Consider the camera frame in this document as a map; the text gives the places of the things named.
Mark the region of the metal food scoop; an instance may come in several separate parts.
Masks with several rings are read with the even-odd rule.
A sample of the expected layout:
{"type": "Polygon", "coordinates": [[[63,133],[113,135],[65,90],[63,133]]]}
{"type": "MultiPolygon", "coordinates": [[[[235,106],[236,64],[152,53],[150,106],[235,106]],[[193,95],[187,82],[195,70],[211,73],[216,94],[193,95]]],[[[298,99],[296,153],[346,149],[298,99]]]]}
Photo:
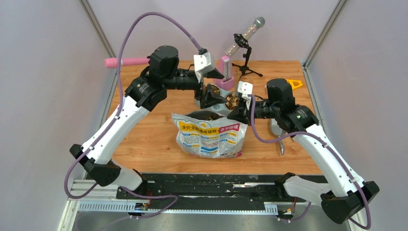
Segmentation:
{"type": "MultiPolygon", "coordinates": [[[[285,133],[286,133],[283,129],[281,129],[279,127],[279,125],[278,125],[278,123],[277,123],[277,121],[275,119],[270,120],[270,130],[278,138],[285,135],[285,133]]],[[[283,140],[278,141],[278,143],[279,143],[279,147],[280,147],[280,153],[281,153],[281,155],[284,155],[285,147],[284,147],[284,144],[283,144],[283,140]]]]}

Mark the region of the pet food bag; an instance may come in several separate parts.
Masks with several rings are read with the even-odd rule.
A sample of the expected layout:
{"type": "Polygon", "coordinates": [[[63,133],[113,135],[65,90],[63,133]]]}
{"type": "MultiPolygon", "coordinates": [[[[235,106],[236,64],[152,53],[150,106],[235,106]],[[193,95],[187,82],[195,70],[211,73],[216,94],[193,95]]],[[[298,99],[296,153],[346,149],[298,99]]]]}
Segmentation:
{"type": "Polygon", "coordinates": [[[202,158],[236,158],[242,155],[247,124],[210,111],[172,115],[178,128],[176,143],[187,154],[202,158]]]}

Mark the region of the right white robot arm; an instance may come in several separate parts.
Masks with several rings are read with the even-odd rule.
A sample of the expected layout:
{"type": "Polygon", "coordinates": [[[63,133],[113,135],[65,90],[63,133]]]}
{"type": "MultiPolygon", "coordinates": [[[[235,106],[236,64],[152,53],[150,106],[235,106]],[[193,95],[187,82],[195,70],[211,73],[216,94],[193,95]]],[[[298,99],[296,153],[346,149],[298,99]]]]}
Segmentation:
{"type": "Polygon", "coordinates": [[[275,195],[281,201],[297,197],[319,205],[326,216],[337,224],[352,221],[364,209],[367,222],[362,229],[371,227],[369,202],[379,192],[374,181],[364,180],[341,157],[327,137],[314,113],[295,102],[292,86],[282,78],[266,84],[267,98],[258,101],[252,93],[253,85],[240,81],[237,86],[239,104],[228,115],[251,127],[256,119],[274,119],[284,132],[311,156],[323,173],[326,183],[306,180],[294,173],[286,173],[276,181],[275,195]]]}

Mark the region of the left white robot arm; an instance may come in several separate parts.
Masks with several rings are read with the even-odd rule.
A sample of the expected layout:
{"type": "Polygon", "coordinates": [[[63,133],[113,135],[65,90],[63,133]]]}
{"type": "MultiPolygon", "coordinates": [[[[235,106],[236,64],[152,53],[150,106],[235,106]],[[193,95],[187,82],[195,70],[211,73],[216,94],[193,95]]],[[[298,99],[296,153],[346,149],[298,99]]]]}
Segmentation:
{"type": "Polygon", "coordinates": [[[70,148],[70,153],[99,186],[124,186],[136,199],[147,194],[140,174],[116,164],[112,155],[130,130],[166,99],[168,90],[192,90],[202,109],[226,102],[204,83],[204,78],[223,78],[216,69],[214,56],[201,49],[193,57],[194,69],[187,70],[178,67],[178,54],[173,46],[160,46],[147,58],[106,60],[107,67],[145,64],[146,68],[127,87],[119,106],[100,129],[85,143],[70,148]]]}

